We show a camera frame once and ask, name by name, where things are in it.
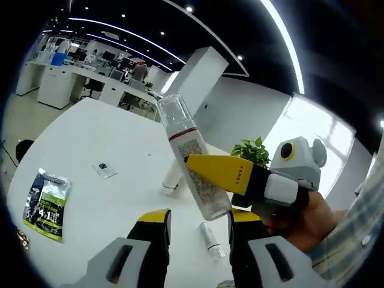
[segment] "red stripe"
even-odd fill
[[[184,130],[184,131],[182,131],[182,132],[180,132],[180,133],[178,133],[178,134],[175,134],[175,135],[173,135],[173,136],[170,136],[170,137],[169,137],[169,141],[171,141],[171,140],[173,140],[173,139],[175,139],[175,138],[177,138],[177,137],[183,136],[183,135],[185,135],[185,134],[187,134],[187,133],[189,133],[189,132],[192,132],[192,131],[194,131],[194,130],[197,130],[197,128],[196,128],[196,127],[192,127],[192,128],[186,129],[186,130]]]

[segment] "floor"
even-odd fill
[[[15,155],[15,147],[20,140],[36,138],[48,127],[57,117],[71,107],[71,104],[62,110],[58,110],[37,102],[38,89],[24,95],[11,95],[5,108],[5,115],[2,128],[2,141],[4,148],[9,152],[12,159],[18,164]],[[154,114],[132,107],[130,112],[149,119],[154,118]],[[10,182],[16,171],[15,165],[10,157],[2,149],[1,154],[0,179],[3,183],[5,195],[8,193]]]

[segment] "window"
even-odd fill
[[[295,94],[264,141],[270,159],[281,142],[299,136],[306,138],[310,146],[318,138],[326,148],[327,162],[321,168],[319,187],[325,198],[348,159],[355,131],[332,112]]]

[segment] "potted plant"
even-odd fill
[[[239,157],[249,160],[256,165],[267,168],[267,164],[271,161],[269,159],[269,153],[263,145],[261,137],[255,141],[241,140],[242,145],[236,144],[232,150],[231,155],[238,155]]]
[[[152,87],[154,86],[154,84],[151,83],[151,82],[145,82],[145,86],[146,86],[149,90],[151,90]]]

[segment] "human arm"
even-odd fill
[[[276,229],[287,229],[287,240],[302,251],[310,251],[324,240],[336,227],[347,211],[332,211],[317,191],[311,191],[310,201],[297,219],[287,221],[277,215],[262,218],[268,231],[274,234]]]

